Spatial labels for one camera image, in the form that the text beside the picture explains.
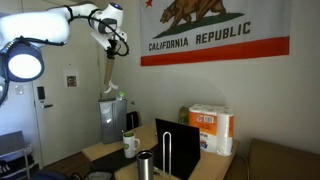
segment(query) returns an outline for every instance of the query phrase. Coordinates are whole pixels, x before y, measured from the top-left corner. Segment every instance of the robotic arm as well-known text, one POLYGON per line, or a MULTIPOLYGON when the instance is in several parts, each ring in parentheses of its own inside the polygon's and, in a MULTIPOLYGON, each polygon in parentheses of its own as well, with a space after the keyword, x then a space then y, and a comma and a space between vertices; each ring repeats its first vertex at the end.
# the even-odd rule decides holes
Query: robotic arm
POLYGON ((40 48, 44 45, 65 45, 70 33, 69 24, 74 19, 88 22, 94 29, 92 36, 104 48, 109 59, 129 53, 127 34, 121 30, 123 10, 115 3, 110 3, 105 10, 98 9, 91 2, 83 2, 43 12, 0 14, 0 75, 6 84, 0 105, 10 81, 28 82, 43 74, 40 48), (119 42, 126 48, 122 54, 119 42))

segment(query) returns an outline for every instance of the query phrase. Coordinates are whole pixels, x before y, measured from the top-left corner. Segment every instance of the paper towel roll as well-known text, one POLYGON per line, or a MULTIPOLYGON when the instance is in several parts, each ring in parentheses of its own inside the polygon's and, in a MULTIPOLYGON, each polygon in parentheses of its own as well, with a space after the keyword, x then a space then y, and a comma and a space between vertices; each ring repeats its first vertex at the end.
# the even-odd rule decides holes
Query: paper towel roll
POLYGON ((228 110, 218 112, 217 123, 217 154, 231 155, 233 144, 233 119, 234 115, 228 110))

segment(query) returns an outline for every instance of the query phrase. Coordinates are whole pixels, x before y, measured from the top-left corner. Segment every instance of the black laptop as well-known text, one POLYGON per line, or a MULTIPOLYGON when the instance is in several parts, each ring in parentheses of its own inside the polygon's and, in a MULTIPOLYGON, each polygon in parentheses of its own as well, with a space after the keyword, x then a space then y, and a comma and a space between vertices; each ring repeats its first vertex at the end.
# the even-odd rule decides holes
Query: black laptop
MULTIPOLYGON (((188 179, 200 159, 199 128, 156 118, 158 144, 151 148, 154 153, 153 165, 163 170, 163 140, 165 132, 171 133, 171 174, 188 179)), ((169 173, 169 136, 165 136, 166 168, 169 173)))

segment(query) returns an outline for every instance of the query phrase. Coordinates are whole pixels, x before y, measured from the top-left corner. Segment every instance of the brown couch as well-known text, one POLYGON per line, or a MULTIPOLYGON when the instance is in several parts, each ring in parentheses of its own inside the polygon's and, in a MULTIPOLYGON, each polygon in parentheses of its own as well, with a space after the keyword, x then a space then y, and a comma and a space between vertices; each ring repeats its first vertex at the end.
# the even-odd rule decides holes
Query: brown couch
POLYGON ((235 156, 225 180, 320 180, 320 154, 252 139, 249 157, 235 156))

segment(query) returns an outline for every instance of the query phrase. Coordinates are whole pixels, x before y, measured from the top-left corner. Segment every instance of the red star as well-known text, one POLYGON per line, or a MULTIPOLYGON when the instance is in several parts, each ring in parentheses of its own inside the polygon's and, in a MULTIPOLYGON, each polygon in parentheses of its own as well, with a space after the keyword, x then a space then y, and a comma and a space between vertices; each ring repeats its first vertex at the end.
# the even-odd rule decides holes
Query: red star
POLYGON ((146 2, 147 7, 148 7, 148 6, 152 6, 152 1, 153 1, 153 0, 148 0, 148 1, 146 2))

